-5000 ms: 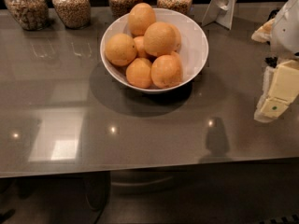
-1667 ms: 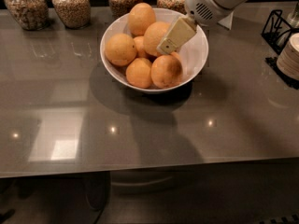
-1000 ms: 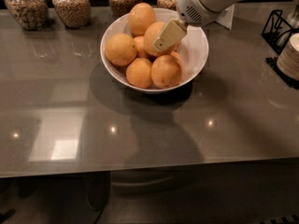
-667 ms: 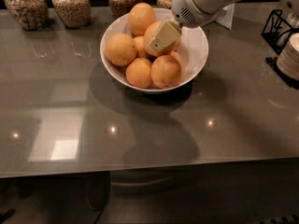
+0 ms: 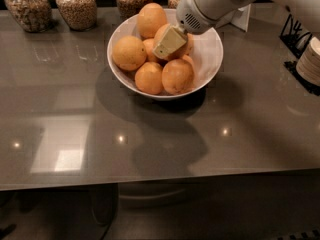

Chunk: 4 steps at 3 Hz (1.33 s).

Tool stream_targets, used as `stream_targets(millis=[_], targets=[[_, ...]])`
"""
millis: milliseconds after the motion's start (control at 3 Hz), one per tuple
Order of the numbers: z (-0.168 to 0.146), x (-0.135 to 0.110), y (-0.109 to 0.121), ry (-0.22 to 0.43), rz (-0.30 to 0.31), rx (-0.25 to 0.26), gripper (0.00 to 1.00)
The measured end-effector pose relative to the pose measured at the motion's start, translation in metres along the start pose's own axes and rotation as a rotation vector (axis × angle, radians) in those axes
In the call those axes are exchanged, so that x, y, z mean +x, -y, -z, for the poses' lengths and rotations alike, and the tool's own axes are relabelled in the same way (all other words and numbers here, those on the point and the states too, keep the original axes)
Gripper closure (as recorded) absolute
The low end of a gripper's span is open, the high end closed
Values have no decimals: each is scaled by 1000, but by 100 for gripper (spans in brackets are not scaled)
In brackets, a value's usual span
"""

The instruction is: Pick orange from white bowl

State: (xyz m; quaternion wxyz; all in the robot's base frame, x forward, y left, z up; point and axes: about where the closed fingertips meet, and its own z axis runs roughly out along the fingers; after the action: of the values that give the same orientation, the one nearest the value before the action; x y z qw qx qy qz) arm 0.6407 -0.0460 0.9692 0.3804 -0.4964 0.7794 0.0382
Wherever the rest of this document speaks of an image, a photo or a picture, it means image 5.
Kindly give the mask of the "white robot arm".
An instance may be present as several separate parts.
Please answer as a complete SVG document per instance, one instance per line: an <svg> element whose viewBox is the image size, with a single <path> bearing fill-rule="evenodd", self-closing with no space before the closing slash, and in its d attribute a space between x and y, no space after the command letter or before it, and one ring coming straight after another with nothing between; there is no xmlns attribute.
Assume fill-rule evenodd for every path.
<svg viewBox="0 0 320 240"><path fill-rule="evenodd" d="M153 53L164 59L187 43L187 34L201 35L218 28L238 8L256 0L180 0L176 25L169 26ZM270 0L291 13L314 36L320 34L320 0Z"/></svg>

